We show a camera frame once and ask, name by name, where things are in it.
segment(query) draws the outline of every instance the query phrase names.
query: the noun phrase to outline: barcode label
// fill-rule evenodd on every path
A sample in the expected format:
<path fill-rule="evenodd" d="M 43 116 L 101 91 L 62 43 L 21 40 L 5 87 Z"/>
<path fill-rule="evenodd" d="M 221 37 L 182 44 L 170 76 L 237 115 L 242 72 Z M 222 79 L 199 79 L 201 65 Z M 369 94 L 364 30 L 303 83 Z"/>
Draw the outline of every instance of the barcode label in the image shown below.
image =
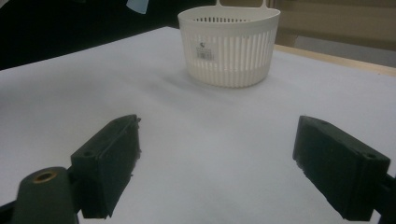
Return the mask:
<path fill-rule="evenodd" d="M 197 59 L 214 62 L 217 55 L 217 46 L 213 43 L 199 42 L 194 51 L 196 52 Z"/>

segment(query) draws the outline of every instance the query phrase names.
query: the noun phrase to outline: basket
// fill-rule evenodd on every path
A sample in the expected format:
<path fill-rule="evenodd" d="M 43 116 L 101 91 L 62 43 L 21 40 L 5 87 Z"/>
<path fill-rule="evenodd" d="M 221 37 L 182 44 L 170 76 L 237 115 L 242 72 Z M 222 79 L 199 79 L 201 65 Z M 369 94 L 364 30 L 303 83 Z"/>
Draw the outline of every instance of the basket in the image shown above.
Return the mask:
<path fill-rule="evenodd" d="M 280 11 L 261 7 L 196 7 L 178 14 L 189 74 L 204 83 L 241 88 L 269 71 Z"/>

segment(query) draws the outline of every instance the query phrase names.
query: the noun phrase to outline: table surface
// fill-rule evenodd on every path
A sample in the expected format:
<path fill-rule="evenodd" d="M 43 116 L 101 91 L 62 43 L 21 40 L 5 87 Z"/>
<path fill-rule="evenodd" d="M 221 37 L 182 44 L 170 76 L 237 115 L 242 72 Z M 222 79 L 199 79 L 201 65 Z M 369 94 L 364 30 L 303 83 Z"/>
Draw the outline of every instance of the table surface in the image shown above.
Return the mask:
<path fill-rule="evenodd" d="M 136 114 L 132 181 L 113 218 L 81 223 L 348 223 L 291 157 L 298 118 L 327 120 L 396 160 L 395 96 L 396 77 L 278 50 L 263 82 L 209 86 L 188 76 L 172 28 L 4 70 L 0 204 L 30 173 L 69 167 L 109 121 Z"/>

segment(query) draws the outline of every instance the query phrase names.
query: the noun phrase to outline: dark background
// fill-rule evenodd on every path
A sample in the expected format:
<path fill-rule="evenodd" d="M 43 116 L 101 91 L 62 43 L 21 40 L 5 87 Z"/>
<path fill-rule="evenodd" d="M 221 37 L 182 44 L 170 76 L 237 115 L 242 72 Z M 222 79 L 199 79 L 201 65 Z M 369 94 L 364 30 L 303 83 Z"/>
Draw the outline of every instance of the dark background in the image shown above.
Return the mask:
<path fill-rule="evenodd" d="M 164 26 L 178 27 L 185 9 L 215 0 L 149 0 L 147 14 L 127 0 L 10 0 L 0 8 L 0 70 L 119 40 Z"/>

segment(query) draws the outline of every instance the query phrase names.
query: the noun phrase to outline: black mechanical part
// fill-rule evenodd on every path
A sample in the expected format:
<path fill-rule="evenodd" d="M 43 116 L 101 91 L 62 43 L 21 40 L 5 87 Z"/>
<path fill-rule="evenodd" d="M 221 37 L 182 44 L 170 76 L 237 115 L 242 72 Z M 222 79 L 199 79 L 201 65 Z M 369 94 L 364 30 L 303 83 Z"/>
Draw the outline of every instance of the black mechanical part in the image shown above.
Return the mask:
<path fill-rule="evenodd" d="M 71 157 L 72 166 L 25 177 L 16 202 L 0 207 L 0 223 L 76 224 L 113 214 L 140 158 L 136 115 L 114 119 Z"/>
<path fill-rule="evenodd" d="M 385 155 L 329 122 L 300 116 L 293 158 L 343 218 L 369 221 L 376 209 L 394 223 L 395 179 Z"/>

